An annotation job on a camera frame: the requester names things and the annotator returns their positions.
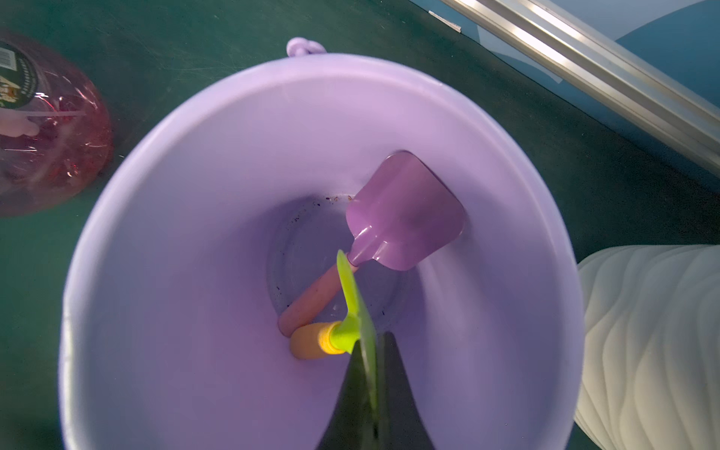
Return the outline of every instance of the pink plastic container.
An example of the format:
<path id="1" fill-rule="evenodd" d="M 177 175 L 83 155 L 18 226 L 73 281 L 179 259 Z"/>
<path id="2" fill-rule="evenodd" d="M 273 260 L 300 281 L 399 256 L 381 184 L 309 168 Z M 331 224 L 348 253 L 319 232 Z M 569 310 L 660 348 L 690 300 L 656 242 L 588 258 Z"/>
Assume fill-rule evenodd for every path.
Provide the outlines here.
<path id="1" fill-rule="evenodd" d="M 346 356 L 297 361 L 277 313 L 352 243 L 343 212 L 408 149 L 464 205 L 461 237 L 360 288 L 397 337 L 438 449 L 564 448 L 582 366 L 570 241 L 522 150 L 470 100 L 383 60 L 266 63 L 200 92 L 128 156 L 73 257 L 69 450 L 314 449 Z M 320 317 L 344 316 L 338 303 Z"/>

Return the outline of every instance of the aluminum rail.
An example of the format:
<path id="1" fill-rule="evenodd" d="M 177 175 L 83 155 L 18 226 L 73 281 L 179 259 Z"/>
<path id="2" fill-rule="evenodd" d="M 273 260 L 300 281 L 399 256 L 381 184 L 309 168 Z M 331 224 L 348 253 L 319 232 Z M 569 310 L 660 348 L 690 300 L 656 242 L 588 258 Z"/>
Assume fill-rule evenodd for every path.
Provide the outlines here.
<path id="1" fill-rule="evenodd" d="M 442 2 L 720 176 L 720 109 L 559 6 Z"/>

